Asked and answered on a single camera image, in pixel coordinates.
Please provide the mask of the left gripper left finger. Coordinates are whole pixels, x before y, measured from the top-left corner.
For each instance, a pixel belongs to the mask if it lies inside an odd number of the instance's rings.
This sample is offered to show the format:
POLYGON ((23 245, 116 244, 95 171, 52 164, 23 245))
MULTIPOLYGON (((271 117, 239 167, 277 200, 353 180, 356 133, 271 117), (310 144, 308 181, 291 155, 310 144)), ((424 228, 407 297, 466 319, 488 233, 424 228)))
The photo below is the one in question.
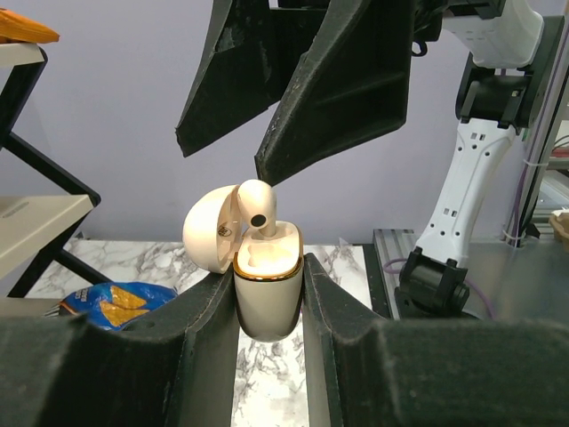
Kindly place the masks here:
POLYGON ((228 426, 239 324, 231 272, 113 332, 84 316, 1 320, 4 426, 228 426))

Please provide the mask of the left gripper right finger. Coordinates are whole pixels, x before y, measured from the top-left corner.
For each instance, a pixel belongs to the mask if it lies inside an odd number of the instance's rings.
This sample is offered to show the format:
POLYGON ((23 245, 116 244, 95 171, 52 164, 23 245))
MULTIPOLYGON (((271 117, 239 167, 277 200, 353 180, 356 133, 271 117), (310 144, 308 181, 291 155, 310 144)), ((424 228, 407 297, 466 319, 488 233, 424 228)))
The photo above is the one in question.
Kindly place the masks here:
POLYGON ((304 258, 313 426, 565 426, 568 330, 548 321, 391 320, 304 258))

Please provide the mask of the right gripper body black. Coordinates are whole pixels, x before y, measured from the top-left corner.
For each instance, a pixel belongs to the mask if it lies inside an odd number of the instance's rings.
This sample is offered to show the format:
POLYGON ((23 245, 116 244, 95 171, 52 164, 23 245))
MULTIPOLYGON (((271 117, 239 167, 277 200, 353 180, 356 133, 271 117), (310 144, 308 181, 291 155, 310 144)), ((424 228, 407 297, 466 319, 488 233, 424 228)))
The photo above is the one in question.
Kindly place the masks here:
POLYGON ((488 1, 416 1, 414 13, 413 44, 419 49, 412 50, 412 56, 425 56, 427 43, 435 42, 441 32, 445 14, 451 16, 477 15, 489 18, 488 1))

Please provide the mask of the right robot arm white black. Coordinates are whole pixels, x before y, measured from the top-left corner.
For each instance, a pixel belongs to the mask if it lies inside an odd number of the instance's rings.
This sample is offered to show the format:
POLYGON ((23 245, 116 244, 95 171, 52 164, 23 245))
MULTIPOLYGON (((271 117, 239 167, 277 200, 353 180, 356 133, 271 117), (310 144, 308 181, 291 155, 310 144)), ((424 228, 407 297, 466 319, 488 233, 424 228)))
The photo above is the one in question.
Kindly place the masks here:
POLYGON ((276 214, 275 186, 399 129, 411 60, 443 31, 468 49, 452 163, 397 285, 404 315, 458 318, 469 241, 493 173, 538 116, 565 20, 526 1, 216 1, 176 129, 191 156, 275 108, 257 175, 189 211, 183 241, 204 270, 233 270, 243 315, 292 314, 305 271, 300 231, 276 214))

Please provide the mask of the white earbud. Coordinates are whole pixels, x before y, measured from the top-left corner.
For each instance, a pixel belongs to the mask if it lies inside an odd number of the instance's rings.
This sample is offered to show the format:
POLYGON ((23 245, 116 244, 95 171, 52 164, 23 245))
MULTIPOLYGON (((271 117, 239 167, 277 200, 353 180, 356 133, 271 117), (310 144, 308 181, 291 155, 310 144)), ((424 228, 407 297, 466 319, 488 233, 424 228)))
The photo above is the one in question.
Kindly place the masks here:
POLYGON ((237 190, 237 202, 246 224, 263 236, 276 234, 276 193, 264 181, 248 180, 237 190))

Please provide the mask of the beige earbud charging case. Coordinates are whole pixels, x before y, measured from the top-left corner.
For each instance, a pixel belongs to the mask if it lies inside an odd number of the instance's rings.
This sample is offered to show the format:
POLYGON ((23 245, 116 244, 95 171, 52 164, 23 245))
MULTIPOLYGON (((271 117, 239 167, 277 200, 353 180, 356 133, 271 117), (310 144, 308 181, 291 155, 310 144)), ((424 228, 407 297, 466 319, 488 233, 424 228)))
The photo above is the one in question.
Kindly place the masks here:
POLYGON ((302 235, 295 224, 278 220, 277 202, 274 237, 250 228, 237 202, 241 184, 202 196, 186 215, 182 241, 197 267, 232 275, 244 332, 259 342, 277 342, 293 331, 300 314, 302 235))

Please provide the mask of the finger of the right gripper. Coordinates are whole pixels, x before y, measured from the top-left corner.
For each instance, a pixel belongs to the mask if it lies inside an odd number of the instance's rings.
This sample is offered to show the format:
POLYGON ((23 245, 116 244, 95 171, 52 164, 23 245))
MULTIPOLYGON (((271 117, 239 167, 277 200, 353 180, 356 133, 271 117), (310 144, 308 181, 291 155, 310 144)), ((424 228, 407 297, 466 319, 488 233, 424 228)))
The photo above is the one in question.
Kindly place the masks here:
POLYGON ((216 0, 202 57, 176 127, 189 157, 281 101, 326 1, 216 0))
POLYGON ((331 1, 254 157, 258 177, 275 186, 399 129, 411 48, 411 2, 331 1))

